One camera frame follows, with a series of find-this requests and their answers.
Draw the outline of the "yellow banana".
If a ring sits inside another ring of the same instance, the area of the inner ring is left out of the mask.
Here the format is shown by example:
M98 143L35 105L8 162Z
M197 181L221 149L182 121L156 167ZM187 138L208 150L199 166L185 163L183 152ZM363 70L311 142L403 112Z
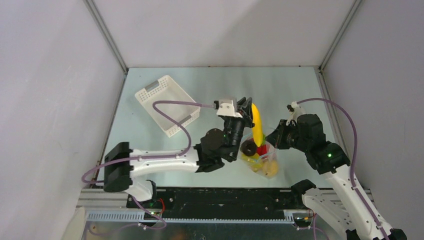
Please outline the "yellow banana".
M262 127L262 118L257 106L252 103L252 113L253 113L253 124L252 138L257 147L261 146L262 137L263 137L263 127Z

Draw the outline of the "dark purple fruit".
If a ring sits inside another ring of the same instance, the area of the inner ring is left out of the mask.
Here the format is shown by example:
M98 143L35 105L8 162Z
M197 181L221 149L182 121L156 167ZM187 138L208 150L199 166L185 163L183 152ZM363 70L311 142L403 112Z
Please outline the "dark purple fruit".
M248 157L254 156L257 153L257 145L252 140L246 140L240 145L240 151Z

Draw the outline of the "red round fruit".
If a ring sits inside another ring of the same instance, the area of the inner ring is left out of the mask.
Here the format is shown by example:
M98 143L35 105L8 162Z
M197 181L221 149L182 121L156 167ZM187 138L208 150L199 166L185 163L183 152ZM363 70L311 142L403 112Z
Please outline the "red round fruit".
M260 147L257 147L256 153L259 156L263 156L263 155L267 154L268 153L268 147L267 147L267 145L266 144L263 144Z

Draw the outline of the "clear zip bag blue zipper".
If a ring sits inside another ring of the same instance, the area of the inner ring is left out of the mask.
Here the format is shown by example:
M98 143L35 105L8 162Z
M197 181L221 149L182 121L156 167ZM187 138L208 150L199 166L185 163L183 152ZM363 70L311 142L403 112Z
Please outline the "clear zip bag blue zipper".
M243 136L239 147L239 158L252 172L265 178L274 178L279 172L277 150L266 141L265 134L260 147L256 146L252 133Z

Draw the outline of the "green star fruit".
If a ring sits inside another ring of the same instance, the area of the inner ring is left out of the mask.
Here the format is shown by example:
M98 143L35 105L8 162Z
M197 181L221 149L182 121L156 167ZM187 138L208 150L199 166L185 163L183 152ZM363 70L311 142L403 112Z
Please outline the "green star fruit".
M260 146L263 146L263 145L266 144L266 137L267 136L265 134L262 135L262 142L261 142Z

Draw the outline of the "yellow green fruit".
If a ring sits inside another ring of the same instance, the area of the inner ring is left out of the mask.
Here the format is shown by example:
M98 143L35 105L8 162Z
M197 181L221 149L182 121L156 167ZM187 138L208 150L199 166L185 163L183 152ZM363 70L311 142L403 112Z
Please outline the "yellow green fruit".
M253 156L246 156L242 153L241 159L255 173L262 169L263 161L262 161L262 158L257 153Z

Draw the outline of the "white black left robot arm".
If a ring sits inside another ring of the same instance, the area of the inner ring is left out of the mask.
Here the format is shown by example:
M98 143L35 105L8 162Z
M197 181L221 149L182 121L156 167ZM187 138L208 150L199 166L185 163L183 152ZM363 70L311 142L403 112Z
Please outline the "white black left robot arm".
M200 142L181 150L148 151L132 149L129 142L120 142L104 158L103 190L125 192L145 208L158 202L156 184L142 176L168 171L210 173L237 160L245 128L253 128L252 98L238 101L216 100L211 108L223 119L223 129L212 128Z

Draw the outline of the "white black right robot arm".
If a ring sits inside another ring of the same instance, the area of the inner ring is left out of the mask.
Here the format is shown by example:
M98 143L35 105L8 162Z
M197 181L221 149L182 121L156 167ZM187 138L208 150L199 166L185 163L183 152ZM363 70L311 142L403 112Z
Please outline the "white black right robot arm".
M341 205L326 202L308 179L291 188L291 204L297 209L313 210L345 240L405 240L402 229L393 228L351 174L353 163L343 149L326 139L323 124L316 114L303 114L296 120L280 120L266 141L279 150L294 148L303 152L308 164L330 183Z

